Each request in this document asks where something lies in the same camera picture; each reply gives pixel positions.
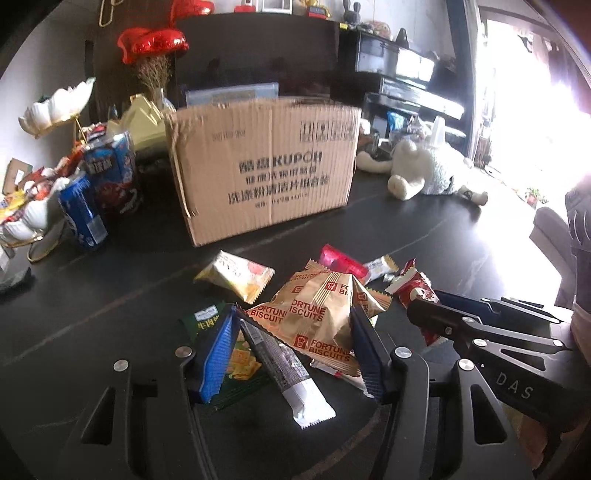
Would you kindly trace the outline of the pink red snack packet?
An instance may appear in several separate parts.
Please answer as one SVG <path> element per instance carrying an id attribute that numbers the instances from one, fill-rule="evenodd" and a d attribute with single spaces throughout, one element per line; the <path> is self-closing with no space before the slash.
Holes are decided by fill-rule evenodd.
<path id="1" fill-rule="evenodd" d="M 322 246 L 318 263 L 335 272 L 352 274 L 363 284 L 369 278 L 368 267 L 329 244 Z"/>

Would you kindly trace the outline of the white plush toy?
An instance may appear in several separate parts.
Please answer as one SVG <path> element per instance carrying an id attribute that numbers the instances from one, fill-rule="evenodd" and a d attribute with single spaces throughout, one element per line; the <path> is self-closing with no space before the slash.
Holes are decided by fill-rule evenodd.
<path id="1" fill-rule="evenodd" d="M 478 192 L 469 186 L 471 163 L 447 142 L 434 147 L 410 139 L 401 140 L 388 161 L 378 161 L 362 151 L 356 155 L 356 168 L 367 173 L 387 174 L 388 191 L 402 201 L 417 195 L 456 195 L 484 206 L 489 200 L 487 192 Z"/>

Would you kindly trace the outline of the blue soda can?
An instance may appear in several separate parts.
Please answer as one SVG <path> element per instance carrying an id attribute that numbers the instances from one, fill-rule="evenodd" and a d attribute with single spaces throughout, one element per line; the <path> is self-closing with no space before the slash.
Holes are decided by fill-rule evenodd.
<path id="1" fill-rule="evenodd" d="M 107 238 L 106 227 L 94 199 L 92 185 L 84 172 L 69 179 L 59 193 L 59 204 L 76 241 L 85 249 L 95 249 Z"/>

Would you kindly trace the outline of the black piano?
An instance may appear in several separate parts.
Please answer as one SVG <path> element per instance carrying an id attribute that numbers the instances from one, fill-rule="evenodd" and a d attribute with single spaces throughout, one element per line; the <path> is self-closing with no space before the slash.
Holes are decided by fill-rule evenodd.
<path id="1" fill-rule="evenodd" d="M 339 33 L 332 99 L 362 107 L 370 118 L 388 110 L 426 121 L 440 115 L 449 128 L 446 140 L 466 153 L 472 111 L 464 87 L 453 64 L 365 31 Z"/>

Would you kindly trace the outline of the yellow snack packet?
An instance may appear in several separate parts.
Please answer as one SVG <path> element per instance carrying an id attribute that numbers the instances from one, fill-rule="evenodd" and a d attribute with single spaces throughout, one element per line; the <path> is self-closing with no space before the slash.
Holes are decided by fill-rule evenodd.
<path id="1" fill-rule="evenodd" d="M 231 290 L 243 302 L 253 305 L 275 272 L 273 268 L 221 250 L 193 280 Z"/>

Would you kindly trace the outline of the black television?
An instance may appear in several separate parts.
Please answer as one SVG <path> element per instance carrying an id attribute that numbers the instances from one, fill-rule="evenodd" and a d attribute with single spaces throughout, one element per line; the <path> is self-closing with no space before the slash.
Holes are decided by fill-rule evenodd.
<path id="1" fill-rule="evenodd" d="M 334 21 L 273 13 L 190 17 L 178 23 L 189 50 L 174 61 L 168 93 L 276 83 L 281 96 L 329 97 L 338 63 Z"/>

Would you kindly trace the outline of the brown cardboard box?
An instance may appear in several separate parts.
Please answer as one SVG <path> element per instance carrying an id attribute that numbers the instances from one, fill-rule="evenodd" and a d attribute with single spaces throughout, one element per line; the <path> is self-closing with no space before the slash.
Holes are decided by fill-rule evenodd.
<path id="1" fill-rule="evenodd" d="M 190 106 L 164 118 L 194 246 L 345 206 L 362 112 L 314 98 Z"/>

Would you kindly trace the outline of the grey white snack bar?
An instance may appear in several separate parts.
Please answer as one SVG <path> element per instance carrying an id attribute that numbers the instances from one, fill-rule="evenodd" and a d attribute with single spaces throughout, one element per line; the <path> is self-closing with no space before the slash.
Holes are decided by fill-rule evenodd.
<path id="1" fill-rule="evenodd" d="M 242 310 L 238 310 L 238 317 L 246 342 L 290 405 L 294 422 L 307 429 L 334 419 L 335 410 L 294 350 L 259 328 Z"/>

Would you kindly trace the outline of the dried flower vase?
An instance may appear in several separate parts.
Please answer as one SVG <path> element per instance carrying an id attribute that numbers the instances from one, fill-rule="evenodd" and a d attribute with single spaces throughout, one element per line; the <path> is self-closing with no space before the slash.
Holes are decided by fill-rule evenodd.
<path id="1" fill-rule="evenodd" d="M 174 111 L 175 107 L 166 97 L 171 78 L 171 61 L 167 55 L 142 57 L 136 62 L 139 81 L 147 88 L 150 100 L 161 111 Z"/>

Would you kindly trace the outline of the blue M&M canister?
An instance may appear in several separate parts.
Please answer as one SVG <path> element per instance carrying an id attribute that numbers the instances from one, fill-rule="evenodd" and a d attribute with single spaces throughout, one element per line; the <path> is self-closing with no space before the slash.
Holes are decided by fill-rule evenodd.
<path id="1" fill-rule="evenodd" d="M 140 194 L 135 152 L 127 131 L 91 141 L 84 149 L 83 161 L 101 209 L 119 215 L 136 209 Z"/>

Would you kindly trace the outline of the small gold white candy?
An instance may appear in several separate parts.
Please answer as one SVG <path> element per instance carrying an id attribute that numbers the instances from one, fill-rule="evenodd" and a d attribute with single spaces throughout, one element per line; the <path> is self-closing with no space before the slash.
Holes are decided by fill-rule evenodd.
<path id="1" fill-rule="evenodd" d="M 375 260 L 363 264 L 368 272 L 363 277 L 363 282 L 369 284 L 375 280 L 383 278 L 384 275 L 396 274 L 399 271 L 399 266 L 394 262 L 390 255 L 383 255 Z"/>

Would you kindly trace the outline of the green beef cracker packet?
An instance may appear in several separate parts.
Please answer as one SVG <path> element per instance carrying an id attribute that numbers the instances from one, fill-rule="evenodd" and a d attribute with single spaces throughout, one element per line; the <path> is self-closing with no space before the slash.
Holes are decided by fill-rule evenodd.
<path id="1" fill-rule="evenodd" d="M 240 329 L 238 305 L 211 304 L 179 319 L 192 348 L 185 382 L 189 399 L 221 410 L 270 383 Z"/>

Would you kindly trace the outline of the red heart balloon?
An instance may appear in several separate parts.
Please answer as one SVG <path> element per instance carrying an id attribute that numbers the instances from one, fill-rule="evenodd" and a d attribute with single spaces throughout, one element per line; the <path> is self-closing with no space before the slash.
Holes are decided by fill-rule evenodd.
<path id="1" fill-rule="evenodd" d="M 185 35 L 174 28 L 127 28 L 119 35 L 117 46 L 122 52 L 124 65 L 133 65 L 144 58 L 184 53 L 189 49 Z"/>

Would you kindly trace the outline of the red white snack packet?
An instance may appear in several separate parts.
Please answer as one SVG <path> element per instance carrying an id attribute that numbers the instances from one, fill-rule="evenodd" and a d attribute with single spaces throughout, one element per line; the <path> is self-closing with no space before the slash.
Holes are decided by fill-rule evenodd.
<path id="1" fill-rule="evenodd" d="M 441 302 L 432 288 L 430 279 L 417 269 L 415 259 L 409 260 L 401 272 L 392 277 L 386 292 L 397 297 L 405 308 L 415 299 L 436 304 Z"/>

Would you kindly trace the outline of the gold fortune biscuits bag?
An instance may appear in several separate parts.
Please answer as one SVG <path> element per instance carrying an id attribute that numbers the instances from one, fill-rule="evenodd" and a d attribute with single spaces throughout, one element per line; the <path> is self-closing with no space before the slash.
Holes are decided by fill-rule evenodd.
<path id="1" fill-rule="evenodd" d="M 353 354 L 352 308 L 360 306 L 373 318 L 391 303 L 390 295 L 363 286 L 354 275 L 311 260 L 270 301 L 246 314 L 297 352 L 356 377 L 361 370 Z"/>

